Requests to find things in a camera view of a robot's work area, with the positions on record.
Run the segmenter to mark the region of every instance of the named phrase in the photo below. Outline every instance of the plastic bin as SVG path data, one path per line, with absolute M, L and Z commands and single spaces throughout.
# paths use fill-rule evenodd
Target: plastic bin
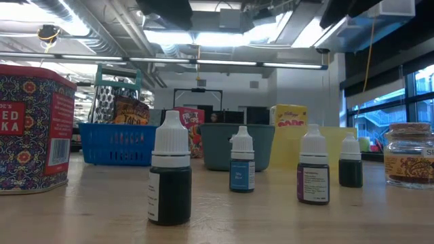
M 157 126 L 80 123 L 79 128 L 86 163 L 151 165 Z
M 232 144 L 229 140 L 238 132 L 239 124 L 204 123 L 200 126 L 203 144 L 203 160 L 210 170 L 229 171 Z M 247 125 L 253 137 L 256 171 L 269 166 L 274 138 L 272 125 Z

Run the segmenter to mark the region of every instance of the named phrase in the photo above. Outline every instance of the white wall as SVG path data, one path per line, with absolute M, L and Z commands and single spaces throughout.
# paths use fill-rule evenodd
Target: white wall
M 155 108 L 172 108 L 174 88 L 196 87 L 196 74 L 161 73 L 169 88 L 155 90 Z M 269 79 L 255 74 L 203 73 L 206 89 L 223 90 L 223 108 L 238 111 L 240 106 L 296 104 L 308 107 L 309 123 L 325 126 L 344 125 L 346 106 L 339 83 L 345 79 L 344 54 L 335 54 L 328 70 L 276 69 Z M 250 81 L 259 81 L 259 89 L 250 89 Z M 211 93 L 186 91 L 175 106 L 212 105 L 220 109 L 220 101 Z
M 277 104 L 277 69 L 271 73 L 268 86 L 268 107 Z
M 336 54 L 328 70 L 278 69 L 277 103 L 307 106 L 309 123 L 339 126 L 344 68 L 344 54 Z
M 184 73 L 177 75 L 175 73 L 161 73 L 160 77 L 164 80 L 169 88 L 156 89 L 154 108 L 172 108 L 174 88 L 196 88 L 196 74 Z M 268 106 L 268 89 L 267 79 L 257 74 L 226 74 L 220 73 L 203 73 L 201 79 L 207 80 L 206 89 L 223 90 L 223 109 L 238 111 L 240 106 Z M 258 89 L 250 88 L 250 81 L 259 81 Z M 177 91 L 176 97 L 182 94 Z M 184 105 L 212 105 L 214 110 L 220 110 L 220 94 L 212 93 L 192 93 L 184 92 L 176 100 L 175 106 Z

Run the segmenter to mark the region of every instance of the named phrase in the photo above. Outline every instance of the gray bin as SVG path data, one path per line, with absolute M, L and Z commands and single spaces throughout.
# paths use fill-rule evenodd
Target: gray bin
M 229 171 L 232 135 L 238 132 L 239 124 L 204 123 L 200 126 L 203 145 L 203 160 L 210 170 Z M 253 137 L 256 171 L 269 166 L 271 146 L 274 138 L 272 125 L 247 125 L 249 135 Z

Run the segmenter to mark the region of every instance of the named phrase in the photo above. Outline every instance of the wooden table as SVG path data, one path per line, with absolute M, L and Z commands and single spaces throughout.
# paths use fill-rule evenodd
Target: wooden table
M 162 227 L 147 221 L 148 168 L 75 154 L 67 186 L 0 196 L 0 243 L 434 243 L 434 192 L 386 186 L 380 163 L 365 163 L 363 188 L 334 175 L 327 206 L 297 201 L 295 171 L 257 173 L 255 191 L 240 194 L 227 172 L 192 167 L 191 221 Z

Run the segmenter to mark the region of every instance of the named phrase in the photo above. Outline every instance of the red label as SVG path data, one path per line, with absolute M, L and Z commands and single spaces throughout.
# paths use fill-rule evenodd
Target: red label
M 68 170 L 71 137 L 73 135 L 74 100 L 59 93 L 53 93 L 50 137 L 45 174 Z
M 22 136 L 25 112 L 24 102 L 0 101 L 0 135 Z

